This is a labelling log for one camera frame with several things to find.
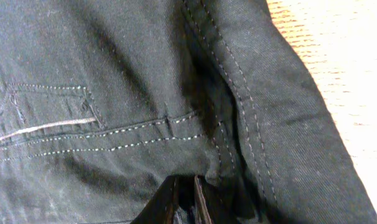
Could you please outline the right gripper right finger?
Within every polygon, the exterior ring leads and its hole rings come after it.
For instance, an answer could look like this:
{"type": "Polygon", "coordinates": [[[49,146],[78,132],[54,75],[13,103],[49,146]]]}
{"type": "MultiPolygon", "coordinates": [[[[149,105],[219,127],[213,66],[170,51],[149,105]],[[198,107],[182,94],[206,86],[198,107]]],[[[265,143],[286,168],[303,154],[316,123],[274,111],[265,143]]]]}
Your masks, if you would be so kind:
{"type": "Polygon", "coordinates": [[[238,224],[236,217],[225,207],[216,189],[204,178],[194,177],[195,223],[238,224]]]}

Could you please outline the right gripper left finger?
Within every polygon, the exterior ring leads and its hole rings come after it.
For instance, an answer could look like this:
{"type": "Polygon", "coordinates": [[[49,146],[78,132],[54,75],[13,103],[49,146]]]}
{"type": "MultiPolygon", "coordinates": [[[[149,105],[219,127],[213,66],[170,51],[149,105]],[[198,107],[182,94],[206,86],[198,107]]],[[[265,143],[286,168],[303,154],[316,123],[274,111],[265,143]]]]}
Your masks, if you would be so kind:
{"type": "Polygon", "coordinates": [[[168,176],[131,224],[173,224],[179,207],[179,178],[168,176]]]}

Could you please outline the black shorts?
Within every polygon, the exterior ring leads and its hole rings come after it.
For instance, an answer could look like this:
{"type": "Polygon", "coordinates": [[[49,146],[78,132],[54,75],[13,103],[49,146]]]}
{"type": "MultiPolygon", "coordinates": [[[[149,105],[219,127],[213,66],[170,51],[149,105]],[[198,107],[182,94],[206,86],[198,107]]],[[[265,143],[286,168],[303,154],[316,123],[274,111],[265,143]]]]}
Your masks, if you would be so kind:
{"type": "Polygon", "coordinates": [[[238,223],[377,223],[266,1],[0,1],[0,223],[131,223],[168,176],[238,223]]]}

